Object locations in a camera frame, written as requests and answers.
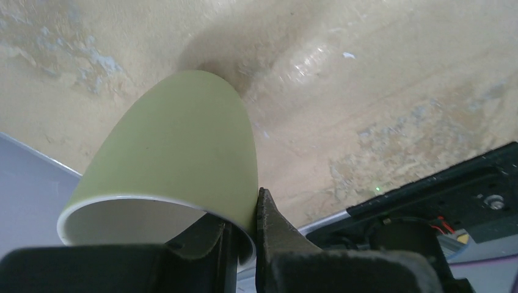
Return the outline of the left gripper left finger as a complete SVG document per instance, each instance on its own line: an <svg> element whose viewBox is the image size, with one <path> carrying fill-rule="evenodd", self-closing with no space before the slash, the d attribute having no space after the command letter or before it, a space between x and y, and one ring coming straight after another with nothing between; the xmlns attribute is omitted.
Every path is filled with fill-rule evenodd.
<svg viewBox="0 0 518 293"><path fill-rule="evenodd" d="M24 248L1 260L1 291L234 292L238 244L204 215L164 244Z"/></svg>

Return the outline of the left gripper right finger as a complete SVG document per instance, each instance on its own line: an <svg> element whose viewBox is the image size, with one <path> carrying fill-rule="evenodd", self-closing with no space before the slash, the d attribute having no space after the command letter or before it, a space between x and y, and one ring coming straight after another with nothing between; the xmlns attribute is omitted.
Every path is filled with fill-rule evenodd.
<svg viewBox="0 0 518 293"><path fill-rule="evenodd" d="M433 229L424 223L383 224L371 250L322 250L279 212L271 193L257 201L258 292L472 292L457 279Z"/></svg>

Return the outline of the light green mug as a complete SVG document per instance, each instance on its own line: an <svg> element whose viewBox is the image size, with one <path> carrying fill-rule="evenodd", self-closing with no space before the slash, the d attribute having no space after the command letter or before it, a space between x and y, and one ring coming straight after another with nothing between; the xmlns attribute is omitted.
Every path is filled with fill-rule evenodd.
<svg viewBox="0 0 518 293"><path fill-rule="evenodd" d="M241 233L239 268L256 257L258 167L238 92L201 70L175 73L114 126L57 220L65 245L161 244L211 214Z"/></svg>

